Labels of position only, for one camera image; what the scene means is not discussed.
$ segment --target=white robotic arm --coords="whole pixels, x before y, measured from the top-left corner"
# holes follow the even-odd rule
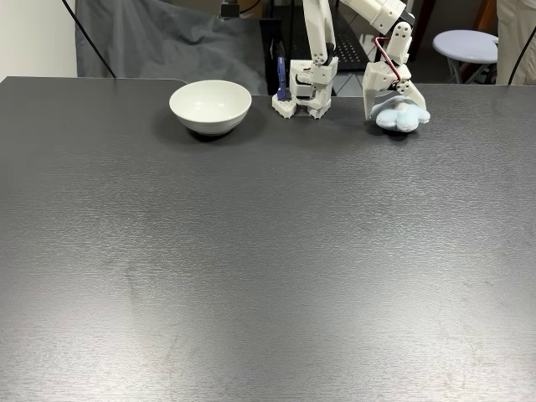
[[[400,0],[341,1],[381,34],[391,32],[390,38],[374,39],[384,60],[369,63],[365,70],[363,97],[367,119],[381,90],[397,90],[426,110],[425,99],[411,82],[411,73],[405,65],[415,23],[414,17],[405,11],[405,4]],[[291,60],[291,99],[280,100],[274,96],[272,105],[286,118],[294,115],[297,106],[306,106],[315,118],[322,117],[331,106],[332,80],[337,74],[338,58],[333,56],[336,44],[328,0],[303,0],[303,10],[312,60]],[[387,39],[389,45],[384,50],[379,41]]]

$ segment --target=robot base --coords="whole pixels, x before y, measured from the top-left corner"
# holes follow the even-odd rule
[[[280,115],[285,117],[286,119],[290,119],[293,117],[297,110],[298,110],[298,104],[295,100],[278,100],[277,95],[274,95],[271,98],[271,106],[276,109]],[[307,112],[313,116],[315,119],[320,119],[324,114],[329,111],[330,107],[332,107],[332,100],[330,99],[327,102],[327,105],[325,105],[322,109],[316,110],[312,109],[311,107],[307,107]]]

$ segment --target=light blue plush toy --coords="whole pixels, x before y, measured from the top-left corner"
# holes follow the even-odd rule
[[[385,130],[412,132],[419,124],[430,121],[430,113],[406,96],[395,96],[376,105],[372,109],[372,118]]]

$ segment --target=dark tabletop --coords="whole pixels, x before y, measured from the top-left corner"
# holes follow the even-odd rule
[[[536,88],[201,142],[180,86],[0,84],[1,401],[536,400]]]

